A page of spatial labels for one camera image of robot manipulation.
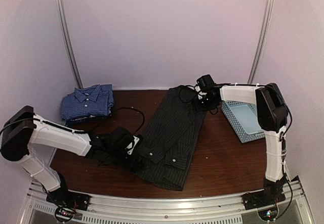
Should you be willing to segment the blue checked shirt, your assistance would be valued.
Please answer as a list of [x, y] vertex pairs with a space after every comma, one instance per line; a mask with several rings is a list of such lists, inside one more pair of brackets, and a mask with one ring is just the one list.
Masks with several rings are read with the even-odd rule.
[[114, 106], [112, 85], [97, 84], [75, 89], [62, 99], [61, 118], [65, 121], [84, 117], [105, 117]]

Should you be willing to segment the black pinstriped long sleeve shirt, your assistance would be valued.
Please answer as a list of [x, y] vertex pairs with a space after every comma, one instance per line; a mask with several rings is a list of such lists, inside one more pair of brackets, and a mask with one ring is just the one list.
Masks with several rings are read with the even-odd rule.
[[139, 154], [144, 166], [136, 174], [154, 186], [182, 191], [206, 113], [195, 112], [189, 101], [195, 92], [171, 88], [143, 132]]

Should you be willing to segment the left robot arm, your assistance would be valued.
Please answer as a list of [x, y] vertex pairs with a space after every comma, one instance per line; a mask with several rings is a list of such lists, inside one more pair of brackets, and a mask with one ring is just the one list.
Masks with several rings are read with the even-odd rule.
[[124, 127], [117, 127], [109, 134], [96, 134], [62, 126], [44, 119], [25, 106], [11, 117], [1, 129], [1, 155], [19, 164], [32, 178], [42, 184], [53, 201], [67, 206], [73, 201], [62, 174], [51, 169], [33, 150], [32, 145], [44, 145], [74, 153], [78, 156], [113, 162], [130, 172], [143, 167], [138, 147], [140, 135]]

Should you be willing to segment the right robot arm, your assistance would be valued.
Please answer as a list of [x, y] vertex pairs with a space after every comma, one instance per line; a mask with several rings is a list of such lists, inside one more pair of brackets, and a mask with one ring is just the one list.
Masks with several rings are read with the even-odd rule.
[[246, 209], [259, 208], [285, 200], [283, 186], [287, 182], [286, 133], [290, 111], [276, 83], [267, 85], [217, 84], [207, 74], [196, 81], [196, 98], [193, 106], [197, 111], [211, 111], [222, 102], [236, 101], [256, 106], [259, 126], [266, 140], [266, 172], [263, 190], [242, 196]]

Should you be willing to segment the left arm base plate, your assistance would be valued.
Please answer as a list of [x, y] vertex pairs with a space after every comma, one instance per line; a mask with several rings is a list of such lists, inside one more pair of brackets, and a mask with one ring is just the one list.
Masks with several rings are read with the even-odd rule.
[[54, 218], [60, 223], [71, 221], [77, 214], [77, 211], [87, 211], [90, 202], [90, 196], [77, 192], [68, 192], [67, 200], [58, 200], [58, 198], [47, 194], [46, 201], [55, 204]]

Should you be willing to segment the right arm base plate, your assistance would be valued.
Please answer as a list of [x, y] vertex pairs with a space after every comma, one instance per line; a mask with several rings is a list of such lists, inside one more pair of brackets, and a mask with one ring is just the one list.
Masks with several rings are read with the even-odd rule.
[[241, 196], [245, 210], [256, 209], [262, 221], [271, 222], [279, 217], [278, 203], [285, 201], [284, 193], [279, 193], [274, 199], [265, 196], [264, 191], [245, 193]]

